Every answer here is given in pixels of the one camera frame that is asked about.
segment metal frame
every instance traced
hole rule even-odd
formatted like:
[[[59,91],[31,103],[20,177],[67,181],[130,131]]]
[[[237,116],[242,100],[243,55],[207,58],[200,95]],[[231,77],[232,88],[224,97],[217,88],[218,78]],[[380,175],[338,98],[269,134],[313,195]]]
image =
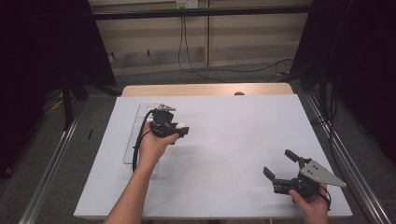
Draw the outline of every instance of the metal frame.
[[[46,172],[43,174],[43,177],[40,180],[37,188],[35,189],[35,193],[33,194],[30,202],[25,208],[19,224],[33,224],[35,223],[35,219],[37,218],[38,213],[40,212],[40,208],[47,196],[47,193],[50,190],[50,184],[53,178],[56,175],[59,164],[61,163],[62,157],[67,150],[69,142],[73,136],[74,130],[78,125],[78,121],[81,117],[82,111],[85,107],[85,102],[82,103],[82,106],[78,110],[74,120],[70,124],[69,128],[64,131],[62,134],[61,140],[58,143],[58,146],[55,149],[55,152],[52,156],[52,159],[49,162],[49,166],[47,167]]]
[[[337,153],[338,157],[340,158],[343,165],[346,167],[346,170],[349,176],[352,179],[353,184],[357,188],[360,196],[364,200],[366,207],[369,209],[372,217],[375,220],[375,223],[384,224],[384,223],[391,223],[385,208],[382,206],[381,202],[376,197],[373,190],[370,188],[369,184],[364,179],[363,175],[359,171],[358,167],[356,166],[355,162],[352,160],[352,157],[349,155],[347,148],[341,141],[337,132],[332,129],[332,126],[329,122],[322,117],[322,113],[320,112],[320,108],[318,106],[318,99],[313,95],[309,94],[307,96],[309,104],[312,106],[315,114],[319,118],[319,121],[322,123],[322,128],[326,134],[330,136],[330,132],[332,132],[332,139],[333,142],[333,149]]]

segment clear acrylic sheet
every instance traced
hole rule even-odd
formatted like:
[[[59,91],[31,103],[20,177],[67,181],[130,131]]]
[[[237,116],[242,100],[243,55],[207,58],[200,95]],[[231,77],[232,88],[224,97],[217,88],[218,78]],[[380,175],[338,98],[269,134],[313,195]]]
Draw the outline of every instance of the clear acrylic sheet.
[[[160,104],[140,104],[139,105],[139,107],[137,109],[136,117],[134,118],[134,126],[132,128],[131,136],[129,138],[127,148],[125,150],[125,155],[123,158],[124,164],[131,164],[131,167],[132,167],[132,162],[133,162],[133,158],[134,158],[134,146],[136,144],[136,139],[137,139],[137,136],[139,135],[140,128],[143,125],[143,120],[150,110],[152,110],[154,108],[158,108],[159,105]],[[147,121],[152,121],[152,115],[148,116]],[[155,166],[154,171],[152,173],[153,175],[158,174],[159,163],[160,162],[158,161],[158,163]]]

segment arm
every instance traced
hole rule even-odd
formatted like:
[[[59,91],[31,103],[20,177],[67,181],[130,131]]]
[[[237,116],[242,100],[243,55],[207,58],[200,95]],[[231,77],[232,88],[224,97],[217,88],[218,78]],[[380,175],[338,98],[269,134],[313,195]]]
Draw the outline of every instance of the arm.
[[[320,184],[323,188],[327,188],[325,184]],[[326,190],[320,188],[319,193],[326,195]],[[329,219],[328,205],[324,199],[317,196],[312,200],[306,200],[301,197],[301,195],[295,191],[289,191],[290,197],[300,206],[304,214],[304,224],[328,224]]]
[[[143,133],[148,131],[149,124],[146,123]],[[151,173],[166,147],[175,143],[177,139],[178,134],[158,138],[153,133],[148,133],[143,137],[139,150],[139,163],[124,192],[108,214],[106,224],[141,222]]]

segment forearm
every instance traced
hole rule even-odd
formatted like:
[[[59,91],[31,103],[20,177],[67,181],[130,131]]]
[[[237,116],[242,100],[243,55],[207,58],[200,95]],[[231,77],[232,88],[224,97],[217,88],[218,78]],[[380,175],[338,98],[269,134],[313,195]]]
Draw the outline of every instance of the forearm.
[[[128,185],[105,221],[108,223],[140,223],[153,165],[137,166]]]

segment electrical outlet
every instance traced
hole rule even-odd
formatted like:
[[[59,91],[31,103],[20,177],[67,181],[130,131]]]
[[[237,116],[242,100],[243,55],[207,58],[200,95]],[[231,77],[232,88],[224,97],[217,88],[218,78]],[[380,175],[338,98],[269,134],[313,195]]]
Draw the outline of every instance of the electrical outlet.
[[[198,0],[187,0],[186,8],[198,8]]]
[[[187,7],[187,0],[176,0],[176,8],[182,9]]]

